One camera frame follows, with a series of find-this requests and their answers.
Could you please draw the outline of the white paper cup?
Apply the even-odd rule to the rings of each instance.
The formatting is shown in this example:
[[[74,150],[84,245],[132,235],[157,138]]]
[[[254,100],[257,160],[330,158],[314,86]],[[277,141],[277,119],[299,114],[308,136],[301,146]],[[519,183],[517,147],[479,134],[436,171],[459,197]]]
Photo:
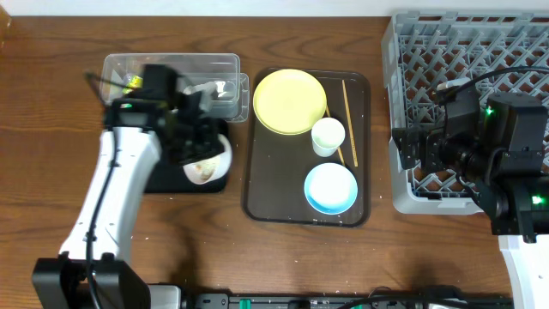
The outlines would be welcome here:
[[[311,129],[313,151],[321,157],[331,156],[344,142],[343,124],[335,118],[321,118]]]

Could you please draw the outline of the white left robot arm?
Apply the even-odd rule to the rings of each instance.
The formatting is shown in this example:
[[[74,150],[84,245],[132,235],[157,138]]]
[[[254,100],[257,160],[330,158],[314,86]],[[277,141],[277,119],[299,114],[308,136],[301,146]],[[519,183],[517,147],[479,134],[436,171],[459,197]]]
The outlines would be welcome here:
[[[225,124],[206,116],[201,92],[135,90],[106,104],[100,153],[78,219],[59,250],[72,260],[129,260],[144,193],[220,191],[225,173],[196,163],[230,148]]]

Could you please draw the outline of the white tissue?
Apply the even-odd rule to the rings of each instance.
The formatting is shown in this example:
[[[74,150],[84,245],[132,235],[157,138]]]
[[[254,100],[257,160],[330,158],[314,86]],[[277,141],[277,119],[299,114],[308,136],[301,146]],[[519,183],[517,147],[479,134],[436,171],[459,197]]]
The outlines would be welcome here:
[[[205,82],[195,86],[188,86],[183,91],[184,94],[193,94],[195,92],[204,92],[212,100],[224,100],[229,96],[229,93],[226,91],[226,82],[224,81]]]

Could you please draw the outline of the light blue bowl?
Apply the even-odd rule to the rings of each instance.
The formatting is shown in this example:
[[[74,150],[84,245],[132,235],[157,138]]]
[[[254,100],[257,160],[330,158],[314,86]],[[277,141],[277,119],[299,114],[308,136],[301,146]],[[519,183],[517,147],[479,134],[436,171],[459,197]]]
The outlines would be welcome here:
[[[351,171],[336,163],[320,164],[305,177],[305,199],[321,214],[346,212],[355,203],[358,193],[358,182]]]

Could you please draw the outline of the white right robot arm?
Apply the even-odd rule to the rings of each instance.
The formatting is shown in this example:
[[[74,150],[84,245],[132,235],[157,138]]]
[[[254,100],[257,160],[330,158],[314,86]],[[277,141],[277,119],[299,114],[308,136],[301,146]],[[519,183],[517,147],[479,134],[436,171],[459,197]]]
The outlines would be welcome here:
[[[542,140],[548,111],[525,94],[496,93],[486,106],[475,90],[437,92],[440,125],[391,135],[405,169],[451,169],[487,214],[509,272],[516,308],[548,306],[548,176]]]

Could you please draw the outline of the white pink bowl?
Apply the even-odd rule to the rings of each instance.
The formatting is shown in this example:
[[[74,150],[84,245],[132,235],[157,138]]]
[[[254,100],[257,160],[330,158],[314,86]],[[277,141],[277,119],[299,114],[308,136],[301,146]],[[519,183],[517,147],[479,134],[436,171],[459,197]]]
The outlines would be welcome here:
[[[232,164],[232,147],[226,136],[219,134],[223,152],[212,158],[183,166],[187,179],[195,185],[205,185],[226,176]]]

